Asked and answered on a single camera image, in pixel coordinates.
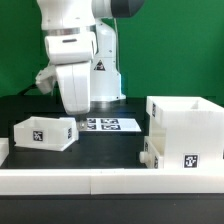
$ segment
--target green background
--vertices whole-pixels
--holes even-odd
[[[0,96],[48,63],[35,0],[0,0]],[[224,1],[146,0],[118,20],[125,94],[202,96],[224,105]]]

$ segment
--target black table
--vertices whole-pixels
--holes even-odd
[[[14,146],[13,125],[30,116],[67,116],[50,96],[0,98],[0,137],[10,139],[2,169],[145,168],[138,154],[148,133],[145,99],[127,99],[88,117],[135,118],[141,133],[80,133],[65,152]],[[223,194],[0,196],[1,223],[223,223]]]

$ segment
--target white box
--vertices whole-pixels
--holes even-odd
[[[8,138],[0,138],[0,166],[5,161],[9,154],[9,140]]]
[[[74,118],[31,117],[14,126],[16,146],[63,151],[78,140]]]
[[[223,166],[224,109],[200,97],[148,97],[149,168],[210,169]]]

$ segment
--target warning label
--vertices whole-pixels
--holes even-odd
[[[94,68],[95,71],[106,71],[103,62],[100,60],[96,67]]]

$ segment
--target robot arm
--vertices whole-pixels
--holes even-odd
[[[43,93],[58,82],[65,110],[70,115],[90,110],[91,61],[97,52],[96,18],[130,17],[144,0],[37,0],[50,66],[36,84]]]

